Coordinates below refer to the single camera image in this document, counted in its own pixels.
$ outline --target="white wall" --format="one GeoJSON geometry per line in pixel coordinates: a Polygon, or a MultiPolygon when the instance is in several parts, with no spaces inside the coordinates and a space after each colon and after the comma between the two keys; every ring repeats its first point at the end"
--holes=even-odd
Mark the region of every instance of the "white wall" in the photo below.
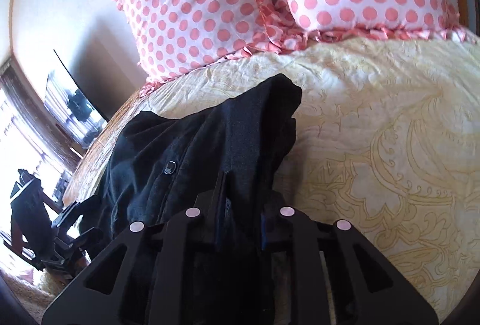
{"type": "Polygon", "coordinates": [[[57,51],[87,98],[111,116],[145,82],[112,0],[13,0],[13,51],[40,97],[57,51]]]}
{"type": "Polygon", "coordinates": [[[9,10],[10,0],[0,0],[0,66],[10,56],[9,10]]]}

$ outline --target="black button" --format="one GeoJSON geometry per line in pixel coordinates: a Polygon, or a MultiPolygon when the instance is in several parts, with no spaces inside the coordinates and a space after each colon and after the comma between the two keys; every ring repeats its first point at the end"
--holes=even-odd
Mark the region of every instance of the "black button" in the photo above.
{"type": "Polygon", "coordinates": [[[177,169],[177,164],[175,163],[175,161],[169,161],[166,163],[166,167],[163,170],[163,173],[165,173],[166,175],[171,175],[175,172],[175,169],[177,169]]]}

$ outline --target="bedspread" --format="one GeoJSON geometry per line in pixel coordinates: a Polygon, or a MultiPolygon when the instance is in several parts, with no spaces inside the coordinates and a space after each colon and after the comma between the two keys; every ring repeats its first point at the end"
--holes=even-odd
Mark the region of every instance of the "bedspread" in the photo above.
{"type": "Polygon", "coordinates": [[[478,46],[357,38],[194,70],[124,105],[77,169],[66,203],[93,194],[140,110],[180,118],[277,73],[303,96],[274,189],[312,219],[351,221],[443,320],[480,268],[478,46]]]}

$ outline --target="television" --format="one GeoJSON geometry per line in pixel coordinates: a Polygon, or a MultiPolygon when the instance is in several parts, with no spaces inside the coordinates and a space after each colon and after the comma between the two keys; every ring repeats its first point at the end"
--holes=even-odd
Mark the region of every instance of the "television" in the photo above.
{"type": "Polygon", "coordinates": [[[105,117],[85,97],[60,60],[46,81],[45,108],[62,129],[83,149],[88,149],[107,125],[105,117]]]}

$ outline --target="black cloth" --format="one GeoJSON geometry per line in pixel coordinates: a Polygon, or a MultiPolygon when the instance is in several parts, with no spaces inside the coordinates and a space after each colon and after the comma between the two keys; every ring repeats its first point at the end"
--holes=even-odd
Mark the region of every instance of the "black cloth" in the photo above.
{"type": "MultiPolygon", "coordinates": [[[[227,172],[226,249],[195,258],[184,323],[258,323],[265,283],[255,236],[273,175],[295,142],[292,115],[301,97],[301,88],[276,75],[183,119],[138,114],[121,132],[100,181],[100,207],[80,224],[80,232],[99,227],[105,234],[90,255],[133,221],[164,223],[192,207],[199,193],[215,187],[219,171],[227,172]],[[167,175],[170,161],[176,167],[167,175]]],[[[147,268],[136,276],[139,285],[150,281],[147,268]]]]}

